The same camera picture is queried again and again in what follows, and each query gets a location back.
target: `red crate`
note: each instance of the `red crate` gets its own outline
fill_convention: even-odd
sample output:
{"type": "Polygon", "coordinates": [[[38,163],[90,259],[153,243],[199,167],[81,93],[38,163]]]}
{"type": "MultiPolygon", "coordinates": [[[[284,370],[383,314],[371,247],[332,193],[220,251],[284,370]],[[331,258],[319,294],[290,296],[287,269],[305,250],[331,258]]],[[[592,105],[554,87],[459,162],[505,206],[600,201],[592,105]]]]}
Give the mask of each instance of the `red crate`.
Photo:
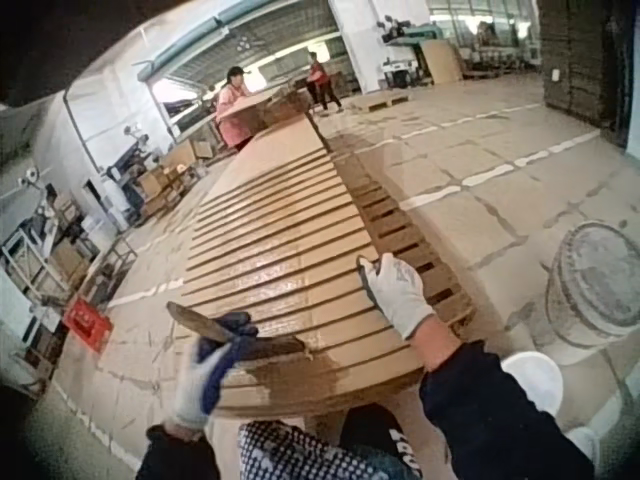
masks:
{"type": "Polygon", "coordinates": [[[96,353],[102,352],[113,330],[109,318],[79,296],[69,302],[62,322],[96,353]]]}

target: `putty knife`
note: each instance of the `putty knife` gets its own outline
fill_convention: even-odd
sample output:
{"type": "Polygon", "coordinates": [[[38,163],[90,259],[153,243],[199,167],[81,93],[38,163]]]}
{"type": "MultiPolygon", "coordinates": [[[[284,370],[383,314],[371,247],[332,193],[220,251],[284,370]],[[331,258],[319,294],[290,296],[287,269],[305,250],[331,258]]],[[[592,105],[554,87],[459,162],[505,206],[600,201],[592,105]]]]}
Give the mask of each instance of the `putty knife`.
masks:
{"type": "MultiPolygon", "coordinates": [[[[224,328],[217,319],[209,318],[175,302],[167,302],[167,310],[180,325],[216,342],[228,343],[236,336],[233,332],[224,328]]],[[[304,342],[293,336],[257,337],[242,355],[242,361],[280,360],[278,357],[289,355],[308,357],[309,352],[304,342]]]]}

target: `pink jacket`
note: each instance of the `pink jacket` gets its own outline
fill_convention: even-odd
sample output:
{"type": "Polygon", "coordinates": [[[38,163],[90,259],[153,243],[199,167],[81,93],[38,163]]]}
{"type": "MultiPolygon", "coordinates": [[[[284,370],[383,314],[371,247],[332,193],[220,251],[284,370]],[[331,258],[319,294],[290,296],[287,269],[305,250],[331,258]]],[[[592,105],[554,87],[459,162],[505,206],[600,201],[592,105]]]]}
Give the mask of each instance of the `pink jacket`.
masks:
{"type": "MultiPolygon", "coordinates": [[[[233,104],[236,103],[238,98],[248,96],[249,90],[245,85],[242,85],[240,88],[235,88],[231,84],[226,85],[220,91],[220,96],[218,97],[216,121],[217,116],[222,115],[224,112],[229,110],[233,104]]],[[[251,136],[251,130],[247,128],[240,118],[236,118],[234,116],[223,118],[218,125],[220,127],[222,138],[224,138],[224,141],[227,142],[227,145],[230,147],[239,144],[251,136]]]]}

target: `dark blue sleeve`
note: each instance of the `dark blue sleeve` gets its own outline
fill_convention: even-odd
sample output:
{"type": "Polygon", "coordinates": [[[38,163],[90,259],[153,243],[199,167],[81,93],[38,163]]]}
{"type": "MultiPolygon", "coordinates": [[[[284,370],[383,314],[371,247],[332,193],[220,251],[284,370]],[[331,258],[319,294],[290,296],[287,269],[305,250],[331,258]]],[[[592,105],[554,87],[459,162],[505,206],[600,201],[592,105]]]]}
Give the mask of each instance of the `dark blue sleeve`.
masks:
{"type": "Polygon", "coordinates": [[[465,344],[425,375],[427,419],[451,449],[453,470],[472,479],[591,479],[593,464],[540,412],[482,342],[465,344]]]}
{"type": "Polygon", "coordinates": [[[147,430],[151,442],[136,480],[220,480],[216,457],[207,439],[183,442],[168,435],[162,425],[147,430]]]}

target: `white work glove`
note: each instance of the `white work glove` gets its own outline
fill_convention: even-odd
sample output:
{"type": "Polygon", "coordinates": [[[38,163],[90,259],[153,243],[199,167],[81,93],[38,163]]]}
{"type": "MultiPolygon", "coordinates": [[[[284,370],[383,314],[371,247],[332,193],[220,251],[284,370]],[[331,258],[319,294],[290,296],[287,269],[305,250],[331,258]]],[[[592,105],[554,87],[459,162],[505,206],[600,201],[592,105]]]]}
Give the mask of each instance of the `white work glove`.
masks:
{"type": "Polygon", "coordinates": [[[220,400],[222,379],[242,358],[258,329],[248,313],[229,313],[218,322],[236,335],[226,345],[200,337],[185,354],[171,420],[191,430],[202,430],[220,400]]]}
{"type": "Polygon", "coordinates": [[[411,265],[391,253],[382,255],[377,269],[364,257],[357,263],[367,295],[403,339],[411,338],[422,321],[435,313],[424,299],[422,280],[411,265]]]}

